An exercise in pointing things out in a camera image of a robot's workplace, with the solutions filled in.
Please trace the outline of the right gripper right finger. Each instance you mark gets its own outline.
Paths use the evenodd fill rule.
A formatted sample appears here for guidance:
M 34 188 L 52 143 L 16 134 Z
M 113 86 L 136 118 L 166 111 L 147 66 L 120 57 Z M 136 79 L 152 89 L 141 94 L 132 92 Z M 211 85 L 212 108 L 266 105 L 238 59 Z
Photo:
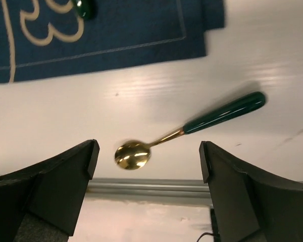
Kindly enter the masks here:
M 221 241 L 303 241 L 303 183 L 247 163 L 210 141 L 201 170 Z

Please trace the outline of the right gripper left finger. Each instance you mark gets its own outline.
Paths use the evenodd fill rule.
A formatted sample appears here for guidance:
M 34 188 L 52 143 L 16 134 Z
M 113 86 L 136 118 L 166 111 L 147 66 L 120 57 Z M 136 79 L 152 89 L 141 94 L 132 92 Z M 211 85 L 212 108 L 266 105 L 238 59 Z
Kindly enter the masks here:
M 0 176 L 0 241 L 68 241 L 97 164 L 99 145 L 84 141 Z

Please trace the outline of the gold spoon green handle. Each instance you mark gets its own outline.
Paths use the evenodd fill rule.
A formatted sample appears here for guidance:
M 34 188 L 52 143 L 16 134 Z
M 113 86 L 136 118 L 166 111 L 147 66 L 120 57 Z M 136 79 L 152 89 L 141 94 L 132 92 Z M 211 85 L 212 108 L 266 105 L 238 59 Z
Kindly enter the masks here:
M 266 95 L 263 92 L 252 92 L 204 115 L 194 118 L 182 127 L 150 143 L 139 140 L 129 140 L 116 150 L 114 155 L 115 163 L 120 168 L 126 170 L 140 169 L 150 160 L 152 155 L 151 148 L 153 146 L 160 145 L 184 135 L 196 133 L 248 114 L 263 107 L 266 102 Z

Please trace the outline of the blue fish placemat cloth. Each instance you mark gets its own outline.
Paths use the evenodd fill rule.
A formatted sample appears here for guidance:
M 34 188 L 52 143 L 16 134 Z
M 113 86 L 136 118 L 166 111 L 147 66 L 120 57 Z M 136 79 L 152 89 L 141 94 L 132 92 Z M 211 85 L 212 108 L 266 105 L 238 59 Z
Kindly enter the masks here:
M 207 55 L 224 1 L 0 1 L 0 84 Z

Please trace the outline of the gold knife green handle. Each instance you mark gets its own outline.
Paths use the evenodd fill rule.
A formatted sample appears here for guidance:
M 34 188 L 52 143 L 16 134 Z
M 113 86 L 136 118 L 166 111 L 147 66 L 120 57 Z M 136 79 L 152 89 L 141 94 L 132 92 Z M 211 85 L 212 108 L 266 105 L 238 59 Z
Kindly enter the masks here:
M 77 14 L 84 20 L 90 20 L 95 16 L 95 2 L 93 0 L 72 0 Z

